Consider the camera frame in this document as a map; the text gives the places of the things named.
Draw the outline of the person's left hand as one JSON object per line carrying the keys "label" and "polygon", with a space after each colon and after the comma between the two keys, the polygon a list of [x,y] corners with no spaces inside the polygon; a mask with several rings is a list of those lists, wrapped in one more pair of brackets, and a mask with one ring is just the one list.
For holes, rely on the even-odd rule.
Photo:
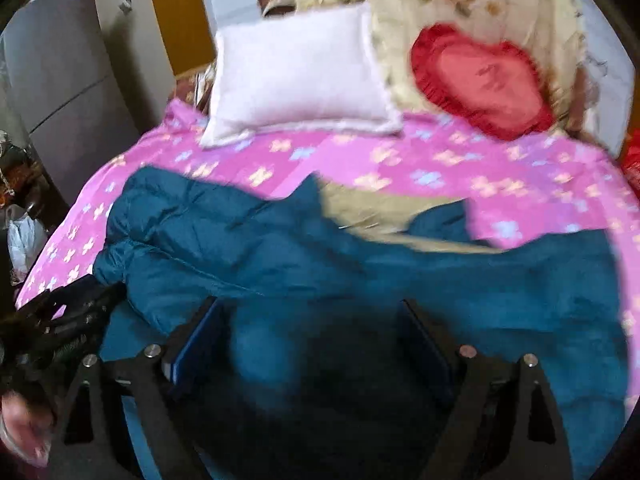
{"label": "person's left hand", "polygon": [[47,466],[53,425],[50,408],[30,404],[15,392],[2,396],[1,442],[13,456],[29,466]]}

